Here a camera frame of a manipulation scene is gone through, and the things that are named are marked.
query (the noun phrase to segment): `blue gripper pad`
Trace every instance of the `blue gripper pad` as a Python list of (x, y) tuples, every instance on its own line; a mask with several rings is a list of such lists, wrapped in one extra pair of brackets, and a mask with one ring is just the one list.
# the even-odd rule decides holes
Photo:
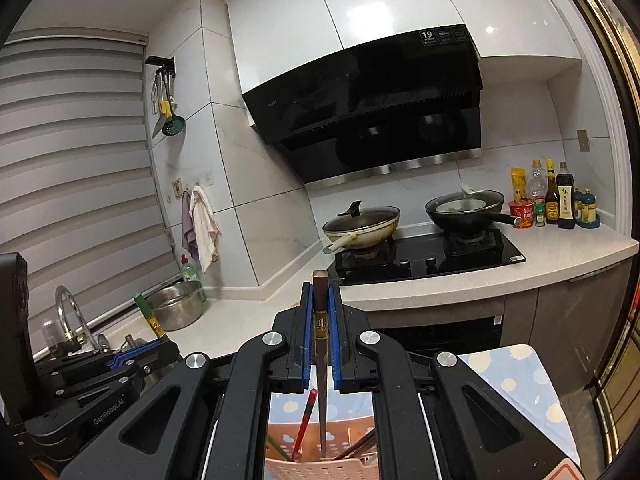
[(338, 319), (335, 313), (334, 288), (329, 286), (329, 345), (331, 346), (331, 368), (334, 377), (334, 389), (340, 390), (342, 371), (340, 370), (340, 341), (338, 340)]
[(302, 352), (302, 384), (306, 390), (309, 387), (309, 377), (311, 377), (311, 327), (314, 323), (314, 288), (309, 285), (309, 292), (306, 295), (305, 309), (305, 336), (303, 339)]
[(113, 360), (113, 363), (109, 366), (109, 370), (115, 370), (116, 368), (120, 368), (126, 361), (129, 359), (133, 359), (136, 356), (142, 354), (142, 352), (146, 352), (147, 350), (151, 350), (152, 348), (158, 346), (161, 343), (159, 339), (155, 341), (151, 341), (149, 343), (145, 343), (141, 346), (136, 346), (133, 350), (127, 350), (126, 352), (120, 352), (116, 358)]

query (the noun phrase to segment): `red chopstick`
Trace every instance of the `red chopstick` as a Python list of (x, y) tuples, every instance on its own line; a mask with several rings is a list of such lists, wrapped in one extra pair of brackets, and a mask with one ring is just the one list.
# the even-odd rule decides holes
[(296, 443), (293, 446), (293, 453), (291, 454), (294, 462), (300, 462), (302, 459), (300, 446), (302, 445), (302, 438), (305, 436), (306, 426), (309, 424), (309, 419), (311, 418), (311, 412), (313, 411), (317, 396), (318, 390), (312, 388), (311, 391), (309, 391), (309, 396), (306, 400), (305, 413), (302, 414), (302, 422), (300, 422), (300, 429), (298, 430)]

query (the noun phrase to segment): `gas stove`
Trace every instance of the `gas stove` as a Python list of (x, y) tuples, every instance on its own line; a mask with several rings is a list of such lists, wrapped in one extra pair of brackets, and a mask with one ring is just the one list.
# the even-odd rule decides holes
[(491, 269), (526, 261), (500, 229), (471, 236), (436, 233), (411, 238), (388, 238), (362, 250), (335, 255), (327, 269), (341, 285), (396, 282)]

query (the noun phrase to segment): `black range hood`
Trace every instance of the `black range hood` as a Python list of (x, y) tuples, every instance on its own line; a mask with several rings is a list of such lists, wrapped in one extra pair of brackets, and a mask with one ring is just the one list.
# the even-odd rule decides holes
[(243, 97), (307, 187), (480, 155), (482, 79), (465, 25), (313, 60)]

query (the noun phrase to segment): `silver screw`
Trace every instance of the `silver screw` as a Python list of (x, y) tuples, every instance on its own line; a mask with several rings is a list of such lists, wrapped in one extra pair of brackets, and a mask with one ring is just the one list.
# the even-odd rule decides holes
[(187, 355), (187, 358), (184, 360), (187, 363), (189, 368), (201, 368), (204, 366), (204, 363), (207, 362), (206, 357), (202, 354), (191, 354)]
[(282, 343), (282, 334), (279, 332), (267, 332), (262, 336), (262, 342), (269, 346), (279, 345)]
[(375, 345), (378, 341), (380, 341), (380, 334), (378, 332), (374, 332), (373, 330), (365, 330), (362, 334), (360, 334), (360, 341), (362, 341), (365, 345)]
[(451, 352), (440, 352), (437, 359), (442, 366), (446, 367), (452, 367), (458, 362), (458, 358)]

